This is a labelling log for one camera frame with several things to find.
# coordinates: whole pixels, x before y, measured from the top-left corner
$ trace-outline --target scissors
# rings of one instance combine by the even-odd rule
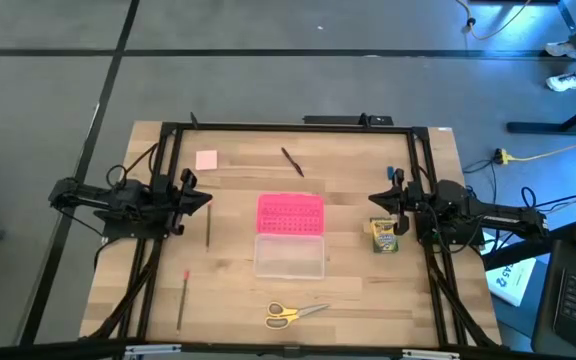
[[[312,305],[302,309],[289,309],[278,302],[268,304],[268,317],[266,318],[266,327],[273,330],[285,329],[291,322],[300,317],[312,314],[315,311],[323,310],[330,306],[329,304]]]

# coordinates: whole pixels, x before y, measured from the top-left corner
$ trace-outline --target sneaker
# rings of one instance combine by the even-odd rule
[[[546,85],[550,90],[561,92],[569,89],[576,89],[576,71],[570,74],[549,77]]]
[[[548,43],[546,44],[546,52],[550,56],[568,56],[576,59],[576,49],[569,42]]]

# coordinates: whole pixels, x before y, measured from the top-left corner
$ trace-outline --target pink sticky note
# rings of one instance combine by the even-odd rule
[[[217,168],[217,150],[197,151],[196,170],[215,170]]]

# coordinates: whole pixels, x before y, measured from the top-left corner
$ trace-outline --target scissor blade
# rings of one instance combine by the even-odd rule
[[[306,316],[308,314],[312,314],[315,311],[323,310],[323,309],[327,308],[328,306],[330,306],[330,305],[323,304],[323,305],[308,306],[308,307],[305,307],[303,309],[299,309],[299,311],[297,311],[297,316],[303,317],[303,316]]]

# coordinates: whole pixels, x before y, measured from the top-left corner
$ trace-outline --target yellow cable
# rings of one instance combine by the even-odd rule
[[[466,9],[466,13],[467,13],[468,19],[471,19],[472,16],[471,16],[471,13],[470,13],[470,6],[468,6],[468,4],[466,4],[466,3],[464,2],[464,0],[456,0],[456,1],[457,1],[459,4],[461,4],[461,6],[463,6],[464,9]],[[518,11],[512,18],[510,18],[510,20],[508,20],[507,23],[504,24],[504,26],[502,26],[501,28],[499,28],[499,30],[495,31],[494,33],[488,34],[488,35],[486,35],[486,36],[478,36],[477,34],[475,34],[475,27],[474,27],[473,25],[471,25],[471,24],[468,24],[468,28],[469,28],[470,33],[471,33],[472,36],[473,36],[475,39],[477,39],[477,40],[486,40],[486,39],[489,39],[489,38],[491,38],[491,37],[499,34],[503,29],[506,28],[506,26],[510,25],[510,23],[511,23],[513,20],[515,20],[515,18],[516,18],[517,16],[519,16],[519,14],[521,14],[522,11],[524,11],[524,9],[526,8],[526,6],[528,6],[528,4],[530,4],[531,1],[532,1],[532,0],[526,0],[526,3],[524,4],[524,6],[522,6],[521,9],[519,9],[519,11]]]
[[[516,158],[510,154],[507,154],[506,156],[507,156],[509,161],[531,161],[531,160],[541,159],[541,158],[544,158],[546,156],[559,154],[560,152],[564,152],[564,151],[574,149],[574,148],[576,148],[576,144],[565,147],[563,149],[559,149],[559,150],[551,151],[549,153],[545,153],[545,154],[541,154],[541,155],[535,155],[535,156],[531,156],[531,157],[527,157],[527,158]]]

